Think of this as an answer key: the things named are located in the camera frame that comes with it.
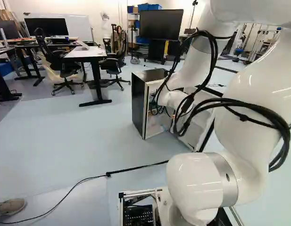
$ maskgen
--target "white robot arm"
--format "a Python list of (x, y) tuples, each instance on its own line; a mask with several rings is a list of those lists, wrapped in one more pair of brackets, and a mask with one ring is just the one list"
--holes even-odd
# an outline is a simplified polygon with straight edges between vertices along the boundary
[[(270, 109), (291, 124), (291, 0), (210, 0), (198, 28), (217, 37), (229, 37), (240, 22), (274, 24), (284, 29), (264, 56), (232, 79), (223, 97)], [(219, 50), (228, 40), (217, 40)], [(167, 89), (161, 90), (159, 105), (177, 109), (187, 94), (172, 90), (201, 84), (209, 72), (210, 57), (208, 39), (194, 39), (182, 69), (167, 81)], [(248, 108), (232, 109), (270, 123)], [(241, 121), (226, 108), (217, 108), (215, 114), (215, 132), (225, 150), (180, 154), (167, 164), (174, 204), (184, 219), (196, 226), (209, 223), (219, 207), (244, 204), (262, 194), (270, 155), (281, 137), (273, 128)]]

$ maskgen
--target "blue storage bin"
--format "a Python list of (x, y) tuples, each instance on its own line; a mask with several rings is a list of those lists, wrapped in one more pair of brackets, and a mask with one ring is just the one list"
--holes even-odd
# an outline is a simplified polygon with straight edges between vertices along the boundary
[(141, 38), (139, 36), (136, 37), (136, 42), (141, 44), (149, 44), (150, 40), (146, 38)]
[(11, 66), (11, 63), (0, 63), (0, 74), (2, 77), (6, 76), (10, 72), (13, 72), (13, 67)]
[(134, 6), (128, 6), (127, 7), (127, 13), (133, 13)]
[(150, 4), (149, 5), (149, 10), (159, 10), (162, 9), (162, 6), (160, 6), (159, 4)]
[(138, 5), (138, 12), (147, 11), (147, 10), (149, 10), (149, 4), (148, 3), (144, 3), (144, 4)]
[(135, 20), (136, 28), (140, 28), (140, 20)]

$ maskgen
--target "computer monitor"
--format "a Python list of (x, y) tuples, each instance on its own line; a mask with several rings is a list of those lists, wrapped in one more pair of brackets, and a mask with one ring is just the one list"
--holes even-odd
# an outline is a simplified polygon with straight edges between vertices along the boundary
[(183, 9), (149, 10), (140, 12), (140, 37), (178, 40)]
[(3, 28), (6, 39), (18, 39), (20, 38), (17, 26), (13, 20), (0, 20), (0, 28)]
[(34, 36), (38, 27), (43, 29), (46, 37), (69, 35), (65, 18), (25, 18), (25, 23), (30, 36)]
[(196, 32), (196, 30), (197, 30), (197, 29), (195, 29), (195, 28), (186, 28), (186, 29), (184, 30), (184, 34), (193, 34), (193, 33)]

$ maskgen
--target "shoe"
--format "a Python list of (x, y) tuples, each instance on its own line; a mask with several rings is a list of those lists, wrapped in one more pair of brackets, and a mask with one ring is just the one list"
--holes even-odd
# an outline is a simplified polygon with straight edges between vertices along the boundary
[(0, 216), (14, 215), (20, 212), (26, 205), (24, 199), (10, 199), (5, 202), (0, 202)]

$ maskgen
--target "black office chair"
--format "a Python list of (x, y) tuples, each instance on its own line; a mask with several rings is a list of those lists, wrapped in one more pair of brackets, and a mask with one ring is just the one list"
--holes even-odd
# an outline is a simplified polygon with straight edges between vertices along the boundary
[(113, 85), (114, 83), (117, 83), (121, 91), (124, 90), (124, 88), (121, 85), (121, 82), (127, 82), (129, 85), (131, 84), (131, 81), (123, 80), (122, 78), (119, 78), (118, 75), (122, 72), (121, 67), (125, 65), (124, 62), (124, 56), (126, 51), (126, 38), (121, 41), (121, 48), (117, 53), (107, 53), (107, 59), (99, 61), (99, 65), (102, 70), (106, 70), (108, 74), (112, 77), (112, 74), (116, 75), (115, 79), (109, 79), (110, 85)]
[(52, 91), (52, 95), (55, 96), (55, 92), (63, 87), (68, 87), (72, 94), (75, 94), (71, 85), (81, 85), (81, 87), (83, 87), (84, 83), (73, 82), (73, 80), (68, 81), (67, 77), (77, 74), (77, 71), (81, 68), (81, 66), (76, 62), (62, 62), (63, 56), (67, 53), (65, 50), (51, 51), (46, 44), (45, 33), (42, 28), (36, 28), (34, 35), (36, 36), (37, 43), (39, 44), (45, 60), (50, 63), (49, 67), (54, 71), (60, 71), (59, 76), (65, 80), (62, 83), (54, 83), (54, 88), (56, 86), (57, 88)]

